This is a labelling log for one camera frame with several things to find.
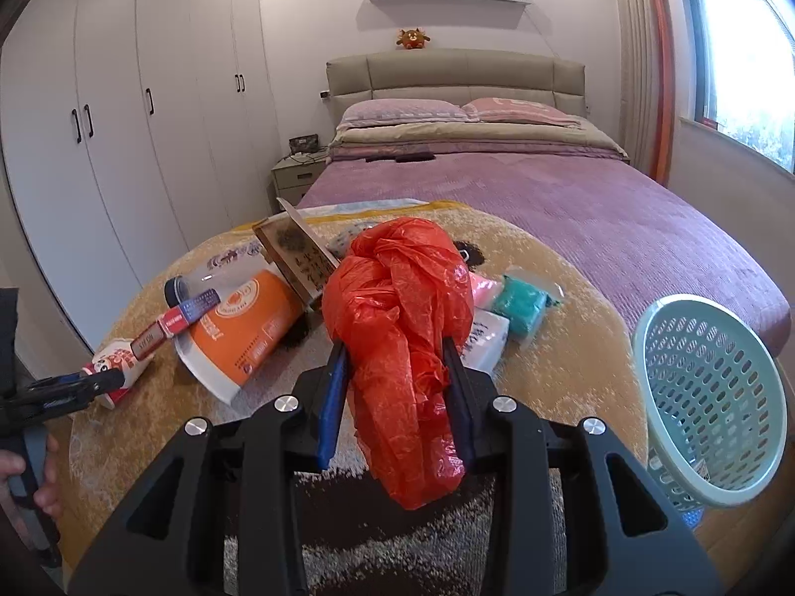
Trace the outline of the white cardboard box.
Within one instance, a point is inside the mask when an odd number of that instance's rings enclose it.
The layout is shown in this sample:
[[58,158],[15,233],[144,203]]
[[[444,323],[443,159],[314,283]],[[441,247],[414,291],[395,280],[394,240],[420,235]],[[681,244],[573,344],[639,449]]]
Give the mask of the white cardboard box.
[[477,308],[468,340],[461,351],[461,361],[469,369],[492,375],[503,357],[509,335],[509,320]]

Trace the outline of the right pink pillow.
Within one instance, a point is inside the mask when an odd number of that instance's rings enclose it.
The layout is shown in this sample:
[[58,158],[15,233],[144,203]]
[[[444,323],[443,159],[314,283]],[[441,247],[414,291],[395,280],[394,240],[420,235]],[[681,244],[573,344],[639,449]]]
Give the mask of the right pink pillow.
[[462,106],[470,117],[483,123],[514,123],[551,125],[551,127],[577,127],[577,116],[562,112],[554,106],[513,98],[485,97]]

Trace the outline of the orange plush toy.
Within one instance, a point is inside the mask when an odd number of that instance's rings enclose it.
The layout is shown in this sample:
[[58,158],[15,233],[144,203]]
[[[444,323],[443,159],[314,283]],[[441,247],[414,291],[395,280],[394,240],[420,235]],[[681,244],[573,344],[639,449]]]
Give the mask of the orange plush toy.
[[424,49],[431,42],[430,36],[420,28],[400,30],[397,33],[396,46],[405,50]]

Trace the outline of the brown cardboard box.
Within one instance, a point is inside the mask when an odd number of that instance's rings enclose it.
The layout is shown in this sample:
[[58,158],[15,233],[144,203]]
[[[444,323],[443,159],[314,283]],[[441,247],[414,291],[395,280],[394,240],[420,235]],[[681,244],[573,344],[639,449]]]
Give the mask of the brown cardboard box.
[[303,304],[319,312],[338,260],[294,206],[283,198],[278,198],[278,203],[283,211],[255,223],[253,233],[263,246],[265,260],[279,269]]

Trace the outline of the teal tissue pack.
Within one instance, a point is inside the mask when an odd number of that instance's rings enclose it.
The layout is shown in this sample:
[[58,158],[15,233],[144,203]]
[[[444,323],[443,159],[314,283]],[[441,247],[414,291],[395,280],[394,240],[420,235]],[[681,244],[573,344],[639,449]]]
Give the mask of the teal tissue pack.
[[503,288],[493,300],[490,311],[509,321],[509,335],[515,340],[532,339],[547,308],[550,295],[520,277],[504,273]]

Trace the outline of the folded beige quilt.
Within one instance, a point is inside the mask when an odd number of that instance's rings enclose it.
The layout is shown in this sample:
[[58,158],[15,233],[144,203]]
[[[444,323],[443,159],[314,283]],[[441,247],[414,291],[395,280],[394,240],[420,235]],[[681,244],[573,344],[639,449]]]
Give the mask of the folded beige quilt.
[[331,160],[387,159],[432,153],[548,153],[628,163],[627,152],[584,119],[574,127],[511,123],[427,123],[339,129]]

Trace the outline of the white wardrobe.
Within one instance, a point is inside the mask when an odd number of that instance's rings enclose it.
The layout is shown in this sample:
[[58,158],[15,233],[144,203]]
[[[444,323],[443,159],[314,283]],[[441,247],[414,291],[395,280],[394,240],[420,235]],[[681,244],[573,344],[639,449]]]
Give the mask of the white wardrobe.
[[30,0],[1,50],[2,155],[83,343],[205,239],[268,216],[260,0]]

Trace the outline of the beige padded headboard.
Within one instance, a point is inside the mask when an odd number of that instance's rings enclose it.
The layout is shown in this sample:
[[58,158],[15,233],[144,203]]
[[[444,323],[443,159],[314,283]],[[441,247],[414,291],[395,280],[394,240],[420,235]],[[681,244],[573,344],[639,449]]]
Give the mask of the beige padded headboard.
[[501,97],[554,106],[585,117],[585,66],[515,51],[395,50],[353,55],[326,63],[333,119],[356,102],[376,98],[423,98],[462,106]]

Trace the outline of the purple bedspread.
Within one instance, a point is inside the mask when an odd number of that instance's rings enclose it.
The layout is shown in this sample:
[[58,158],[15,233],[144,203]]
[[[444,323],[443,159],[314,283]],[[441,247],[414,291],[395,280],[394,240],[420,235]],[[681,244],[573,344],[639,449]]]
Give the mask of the purple bedspread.
[[772,355],[790,339],[790,303],[763,266],[624,161],[525,153],[333,161],[301,203],[399,198],[465,203],[516,224],[570,261],[628,326],[658,298],[692,294],[740,316]]

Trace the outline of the red plastic bag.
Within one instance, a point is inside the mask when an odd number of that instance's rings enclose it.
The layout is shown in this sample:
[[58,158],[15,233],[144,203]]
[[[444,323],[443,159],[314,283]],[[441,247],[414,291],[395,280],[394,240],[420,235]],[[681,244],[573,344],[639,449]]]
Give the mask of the red plastic bag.
[[373,478],[405,510],[453,492],[465,468],[443,397],[443,342],[465,345],[475,304],[446,231],[411,217],[365,230],[326,283],[322,315],[352,362],[350,412]]

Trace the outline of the pink pillow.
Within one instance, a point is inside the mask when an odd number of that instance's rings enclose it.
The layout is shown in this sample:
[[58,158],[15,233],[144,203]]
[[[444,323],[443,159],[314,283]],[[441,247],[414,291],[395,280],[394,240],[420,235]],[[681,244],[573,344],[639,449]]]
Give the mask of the pink pillow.
[[462,106],[470,117],[483,123],[514,123],[551,125],[551,127],[577,127],[577,116],[562,112],[554,106],[513,98],[485,97]]
[[339,131],[396,127],[403,124],[477,123],[478,117],[460,106],[423,98],[376,98],[356,102],[342,114]]

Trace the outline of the mint green plastic laundry basket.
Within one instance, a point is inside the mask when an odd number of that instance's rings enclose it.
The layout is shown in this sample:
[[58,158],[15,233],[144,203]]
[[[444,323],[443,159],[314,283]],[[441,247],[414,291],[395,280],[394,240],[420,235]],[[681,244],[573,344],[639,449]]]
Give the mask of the mint green plastic laundry basket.
[[713,300],[671,295],[632,339],[648,425],[648,471],[675,510],[732,509],[778,472],[787,400],[756,332]]

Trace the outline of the dark framed window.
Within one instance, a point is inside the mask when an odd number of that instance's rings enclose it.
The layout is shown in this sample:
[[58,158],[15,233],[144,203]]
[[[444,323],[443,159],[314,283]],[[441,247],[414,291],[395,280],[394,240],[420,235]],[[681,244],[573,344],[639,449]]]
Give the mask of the dark framed window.
[[765,0],[685,0],[695,123],[794,170],[794,40]]

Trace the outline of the beige nightstand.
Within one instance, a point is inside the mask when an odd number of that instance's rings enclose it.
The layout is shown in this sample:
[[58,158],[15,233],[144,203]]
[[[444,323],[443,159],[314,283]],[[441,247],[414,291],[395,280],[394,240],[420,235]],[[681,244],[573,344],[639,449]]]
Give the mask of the beige nightstand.
[[275,197],[298,206],[327,164],[327,153],[299,152],[288,155],[271,168]]

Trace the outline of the yellow brown plush blanket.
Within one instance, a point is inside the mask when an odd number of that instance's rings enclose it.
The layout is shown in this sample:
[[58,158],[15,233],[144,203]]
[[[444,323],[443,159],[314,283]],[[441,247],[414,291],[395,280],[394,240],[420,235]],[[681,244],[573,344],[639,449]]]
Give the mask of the yellow brown plush blanket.
[[[494,278],[517,266],[562,288],[562,303],[549,310],[534,339],[505,350],[494,373],[498,389],[547,420],[600,417],[635,456],[647,455],[647,417],[627,327],[582,266],[538,230],[461,203],[414,205],[409,214],[473,246],[481,275]],[[117,408],[92,406],[74,416],[59,432],[68,566],[80,562],[125,491],[187,418],[223,424],[249,416],[290,390],[301,372],[322,365],[330,350],[322,321],[311,317],[307,335],[272,351],[226,403],[172,347],[162,347]],[[474,595],[481,587],[492,511],[488,479],[466,479],[454,494],[404,510],[371,477],[353,428],[344,425],[331,467],[301,476],[297,501],[313,594]]]

